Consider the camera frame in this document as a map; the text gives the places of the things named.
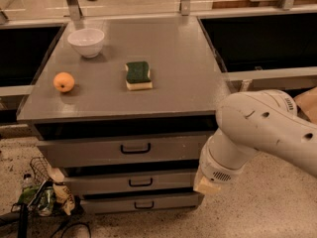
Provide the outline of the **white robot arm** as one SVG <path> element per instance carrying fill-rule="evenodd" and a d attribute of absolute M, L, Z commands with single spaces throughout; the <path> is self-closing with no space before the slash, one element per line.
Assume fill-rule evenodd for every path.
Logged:
<path fill-rule="evenodd" d="M 317 95 L 281 90 L 229 95 L 216 110 L 218 129 L 202 148 L 193 189 L 213 194 L 260 152 L 317 177 Z"/>

